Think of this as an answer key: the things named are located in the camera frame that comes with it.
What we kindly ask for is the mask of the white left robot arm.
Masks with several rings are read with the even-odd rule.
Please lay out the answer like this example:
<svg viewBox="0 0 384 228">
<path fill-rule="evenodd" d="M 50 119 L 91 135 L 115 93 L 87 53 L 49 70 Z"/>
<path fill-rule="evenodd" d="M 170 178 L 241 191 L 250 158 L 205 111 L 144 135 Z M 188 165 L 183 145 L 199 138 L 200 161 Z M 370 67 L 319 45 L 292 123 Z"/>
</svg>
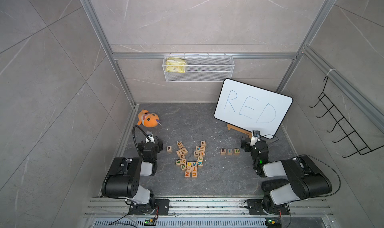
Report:
<svg viewBox="0 0 384 228">
<path fill-rule="evenodd" d="M 133 127 L 132 134 L 138 156 L 113 160 L 102 184 L 102 196 L 123 199 L 130 206 L 130 215 L 158 216 L 160 208 L 155 195 L 140 185 L 140 178 L 155 175 L 158 153 L 164 150 L 163 141 L 138 125 Z"/>
</svg>

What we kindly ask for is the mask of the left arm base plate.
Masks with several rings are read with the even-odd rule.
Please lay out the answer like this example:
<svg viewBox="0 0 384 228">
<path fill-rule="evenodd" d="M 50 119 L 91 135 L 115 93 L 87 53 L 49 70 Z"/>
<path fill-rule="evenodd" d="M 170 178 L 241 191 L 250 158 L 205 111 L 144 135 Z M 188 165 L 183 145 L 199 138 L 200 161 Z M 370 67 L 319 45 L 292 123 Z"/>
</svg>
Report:
<svg viewBox="0 0 384 228">
<path fill-rule="evenodd" d="M 129 215 L 138 216 L 167 216 L 170 208 L 169 199 L 155 199 L 150 200 L 146 205 L 131 204 L 129 208 Z"/>
</svg>

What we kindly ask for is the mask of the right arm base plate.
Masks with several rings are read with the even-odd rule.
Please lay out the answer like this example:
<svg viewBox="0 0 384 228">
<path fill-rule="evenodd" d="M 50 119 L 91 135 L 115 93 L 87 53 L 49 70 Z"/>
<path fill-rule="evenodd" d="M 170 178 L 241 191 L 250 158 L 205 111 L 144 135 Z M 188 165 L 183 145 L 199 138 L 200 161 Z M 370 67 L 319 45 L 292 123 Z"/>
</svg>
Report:
<svg viewBox="0 0 384 228">
<path fill-rule="evenodd" d="M 250 215 L 290 215 L 290 210 L 287 204 L 275 205 L 273 202 L 264 199 L 247 199 L 243 206 L 248 209 Z"/>
</svg>

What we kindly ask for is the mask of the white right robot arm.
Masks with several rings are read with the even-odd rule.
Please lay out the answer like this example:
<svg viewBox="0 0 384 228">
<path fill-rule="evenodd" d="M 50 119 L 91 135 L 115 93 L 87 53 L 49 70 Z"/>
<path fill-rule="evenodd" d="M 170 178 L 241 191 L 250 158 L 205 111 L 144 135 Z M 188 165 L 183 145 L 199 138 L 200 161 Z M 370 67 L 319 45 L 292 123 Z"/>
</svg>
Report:
<svg viewBox="0 0 384 228">
<path fill-rule="evenodd" d="M 326 198 L 337 194 L 330 179 L 317 166 L 319 159 L 299 155 L 285 160 L 270 162 L 266 136 L 253 131 L 241 141 L 241 149 L 249 153 L 256 174 L 264 178 L 260 187 L 261 199 L 248 199 L 244 207 L 250 215 L 290 215 L 289 204 L 310 198 Z"/>
</svg>

